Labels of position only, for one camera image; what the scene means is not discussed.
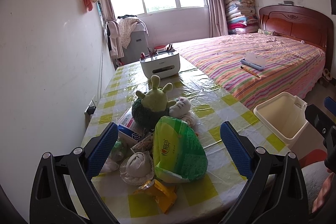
checkered tablecloth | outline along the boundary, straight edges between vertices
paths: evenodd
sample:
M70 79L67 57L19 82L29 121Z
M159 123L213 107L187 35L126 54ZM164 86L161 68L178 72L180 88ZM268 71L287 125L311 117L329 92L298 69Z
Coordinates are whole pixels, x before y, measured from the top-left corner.
M247 136L255 146L263 146L269 153L285 155L289 149L262 124L258 118L229 92L214 83L207 75L181 59L178 75L161 80L160 86L171 82L168 99L187 97L199 118L196 132L203 147L220 140L219 128L230 121L236 131ZM102 133L109 122L117 122L137 98L136 90L150 89L139 62L120 67L111 79L91 119L82 147ZM132 193L136 186L126 184L119 171L100 174L92 182L102 200L121 224L180 223L210 216L228 209L241 192L246 178L240 176L224 144L205 149L209 164L204 178L180 184L177 201L167 214L161 213L154 199L145 194ZM77 212L86 216L73 185L70 195Z

green plastic bag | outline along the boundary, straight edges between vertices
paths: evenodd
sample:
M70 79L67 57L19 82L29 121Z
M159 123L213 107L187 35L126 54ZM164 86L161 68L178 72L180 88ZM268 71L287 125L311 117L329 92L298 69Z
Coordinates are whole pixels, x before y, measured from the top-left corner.
M169 116L155 126L153 159L156 176L167 183L202 178L208 159L194 130L186 122Z

bed frame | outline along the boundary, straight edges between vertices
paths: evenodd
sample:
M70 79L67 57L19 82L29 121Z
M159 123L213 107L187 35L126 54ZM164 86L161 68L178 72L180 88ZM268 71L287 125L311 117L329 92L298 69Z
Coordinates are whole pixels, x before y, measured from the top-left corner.
M325 68L329 71L334 52L334 24L324 14L299 6L272 5L259 10L263 30L275 31L282 37L304 40L325 52Z

blue textured pad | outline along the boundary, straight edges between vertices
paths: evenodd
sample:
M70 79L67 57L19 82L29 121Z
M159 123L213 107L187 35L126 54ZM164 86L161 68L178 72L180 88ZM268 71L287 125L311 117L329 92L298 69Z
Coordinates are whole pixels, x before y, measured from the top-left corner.
M327 110L334 114L334 116L336 116L336 102L333 99L330 97L324 99L324 106Z
M220 137L226 149L230 153L230 156L235 163L239 174L247 177L247 179L251 179L253 175L251 168L252 159L238 137L226 122L222 123L220 127Z
M117 139L118 126L115 123L112 123L87 159L86 177L89 180L91 180L92 177L99 175L100 170L111 153Z

pencil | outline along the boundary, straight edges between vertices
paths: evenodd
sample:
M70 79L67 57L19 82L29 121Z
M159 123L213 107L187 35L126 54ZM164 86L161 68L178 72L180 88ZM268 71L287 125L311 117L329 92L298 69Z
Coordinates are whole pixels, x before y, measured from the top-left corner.
M254 75L255 77L260 78L258 74L256 74L256 73L254 73L254 72L252 72L252 71L250 71L250 70L244 68L243 66L240 66L240 68L243 69L244 71L246 71L246 72L248 72L248 73Z

